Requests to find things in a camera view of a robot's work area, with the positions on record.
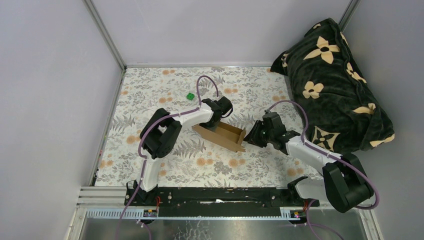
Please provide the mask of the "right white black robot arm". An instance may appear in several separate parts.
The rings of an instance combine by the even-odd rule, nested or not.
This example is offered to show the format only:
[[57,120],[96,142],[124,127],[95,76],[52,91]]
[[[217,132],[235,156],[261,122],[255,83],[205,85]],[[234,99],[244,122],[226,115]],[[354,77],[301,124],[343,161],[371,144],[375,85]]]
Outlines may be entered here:
[[375,195],[355,155],[330,152],[304,139],[300,133],[287,130],[276,112],[267,112],[262,120],[257,120],[244,141],[260,148],[271,144],[276,150],[318,171],[320,179],[302,176],[287,184],[286,198],[293,206],[305,200],[318,200],[345,213]]

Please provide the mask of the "brown cardboard box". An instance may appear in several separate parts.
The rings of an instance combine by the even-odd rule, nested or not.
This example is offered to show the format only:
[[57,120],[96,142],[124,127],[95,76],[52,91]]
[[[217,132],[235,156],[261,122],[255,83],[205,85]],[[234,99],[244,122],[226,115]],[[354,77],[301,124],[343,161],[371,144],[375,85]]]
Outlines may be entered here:
[[194,125],[192,129],[198,133],[204,140],[219,145],[232,152],[245,152],[242,142],[246,136],[246,130],[241,129],[225,122],[219,122],[213,129],[208,129],[199,124]]

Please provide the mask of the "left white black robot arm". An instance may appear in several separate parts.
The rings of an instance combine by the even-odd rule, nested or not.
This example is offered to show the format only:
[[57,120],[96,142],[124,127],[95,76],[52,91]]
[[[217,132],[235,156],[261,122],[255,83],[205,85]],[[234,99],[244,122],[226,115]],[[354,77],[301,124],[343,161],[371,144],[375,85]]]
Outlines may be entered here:
[[154,202],[153,189],[158,185],[159,159],[170,154],[183,128],[196,125],[216,127],[232,111],[233,104],[224,96],[219,100],[203,99],[199,106],[179,112],[169,112],[164,108],[156,110],[139,135],[137,151],[142,164],[136,179],[139,188],[136,199],[144,206]]

